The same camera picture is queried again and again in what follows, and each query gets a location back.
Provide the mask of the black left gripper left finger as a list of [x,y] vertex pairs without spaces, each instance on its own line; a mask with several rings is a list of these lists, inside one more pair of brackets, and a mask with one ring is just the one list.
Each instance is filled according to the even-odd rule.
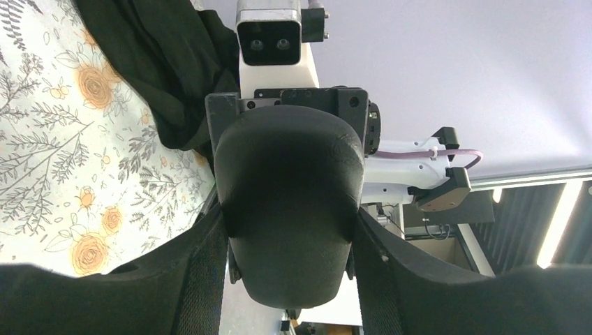
[[2,334],[217,334],[228,237],[219,207],[109,274],[1,267]]

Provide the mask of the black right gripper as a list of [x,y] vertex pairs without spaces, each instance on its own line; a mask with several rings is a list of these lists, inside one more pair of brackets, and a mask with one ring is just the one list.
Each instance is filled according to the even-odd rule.
[[277,105],[310,107],[347,122],[357,133],[366,157],[374,155],[380,144],[380,111],[359,87],[257,89],[253,98],[238,92],[213,93],[206,97],[205,108],[212,150],[236,118],[249,110]]

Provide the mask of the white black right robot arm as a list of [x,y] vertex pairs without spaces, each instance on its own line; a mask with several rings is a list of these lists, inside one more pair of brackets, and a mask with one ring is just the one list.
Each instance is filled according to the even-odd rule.
[[467,168],[452,166],[463,154],[454,128],[380,151],[380,112],[360,88],[215,93],[205,108],[227,204],[332,198],[335,207],[386,201],[436,212],[471,191]]

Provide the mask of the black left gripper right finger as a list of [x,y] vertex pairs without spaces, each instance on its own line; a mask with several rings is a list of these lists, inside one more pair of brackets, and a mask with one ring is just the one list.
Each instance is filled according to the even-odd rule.
[[353,240],[366,334],[590,334],[591,267],[490,277],[420,250],[360,211]]

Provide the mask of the black glasses case tan lining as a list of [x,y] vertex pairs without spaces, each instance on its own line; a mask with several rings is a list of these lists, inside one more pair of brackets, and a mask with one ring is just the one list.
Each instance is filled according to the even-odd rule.
[[364,153],[354,129],[310,107],[260,107],[224,130],[214,169],[250,297],[280,309],[335,298],[362,194]]

